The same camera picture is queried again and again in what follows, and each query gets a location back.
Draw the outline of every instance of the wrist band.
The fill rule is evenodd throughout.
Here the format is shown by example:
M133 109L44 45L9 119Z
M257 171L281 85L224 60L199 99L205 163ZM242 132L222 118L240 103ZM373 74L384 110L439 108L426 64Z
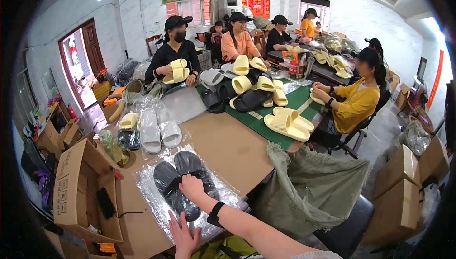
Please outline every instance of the wrist band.
M219 224L219 217L217 216L219 214L219 210L223 207L223 205L225 205L225 203L223 203L223 202L218 202L217 204L214 205L214 208L209 213L208 220L207 220L208 223L218 226L220 228L224 228L223 226L221 226Z

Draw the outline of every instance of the window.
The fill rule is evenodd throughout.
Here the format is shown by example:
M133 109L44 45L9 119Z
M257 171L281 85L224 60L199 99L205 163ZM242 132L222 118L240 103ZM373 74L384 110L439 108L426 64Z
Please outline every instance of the window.
M209 0L189 0L166 5L168 17L177 15L181 17L192 16L191 26L210 25L211 7Z

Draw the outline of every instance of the plastic crate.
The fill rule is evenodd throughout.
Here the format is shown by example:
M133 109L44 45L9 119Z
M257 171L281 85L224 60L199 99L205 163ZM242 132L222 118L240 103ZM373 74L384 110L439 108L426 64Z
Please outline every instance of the plastic crate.
M212 68L212 57L209 50L204 50L203 53L198 55L198 61L200 62L201 71Z

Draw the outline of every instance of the office chair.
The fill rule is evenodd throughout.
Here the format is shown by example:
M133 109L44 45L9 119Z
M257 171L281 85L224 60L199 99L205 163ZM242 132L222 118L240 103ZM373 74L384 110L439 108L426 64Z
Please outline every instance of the office chair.
M368 135L366 134L363 129L367 128L368 125L371 123L372 119L374 116L377 115L378 111L383 108L383 106L388 102L388 100L391 97L391 85L386 81L383 80L383 83L380 85L380 98L379 102L377 103L377 106L375 107L375 111L372 115L368 116L365 120L360 122L356 128L345 138L345 140L342 142L339 142L339 145L336 147L330 147L328 148L328 154L331 154L332 151L335 150L340 150L341 148L345 150L345 154L350 154L353 158L358 159L358 149L361 146L362 139L364 137L367 137ZM355 146L352 148L349 148L347 146L347 143L357 134L358 138L356 139Z

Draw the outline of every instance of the door frame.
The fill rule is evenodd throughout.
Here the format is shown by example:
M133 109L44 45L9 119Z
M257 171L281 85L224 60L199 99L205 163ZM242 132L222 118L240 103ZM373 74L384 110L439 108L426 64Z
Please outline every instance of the door frame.
M80 24L79 26L73 28L68 34L66 34L64 37L59 39L58 42L57 42L58 43L58 48L59 48L59 51L60 51L60 59L62 60L63 66L65 67L64 71L65 71L66 79L69 80L68 83L70 84L70 88L73 91L73 95L75 96L75 98L76 98L76 100L77 100L77 102L79 104L79 107L82 109L83 112L86 110L86 108L84 108L83 99L79 95L79 92L77 91L76 86L74 84L73 78L71 77L70 68L68 66L67 58L65 57L65 51L63 49L63 40L65 40L67 37L72 35L75 31L78 31L80 28L83 28L86 25L88 25L89 23L94 23L94 22L95 22L95 18L94 17L89 19L89 20L87 20L87 21L85 21L84 23Z

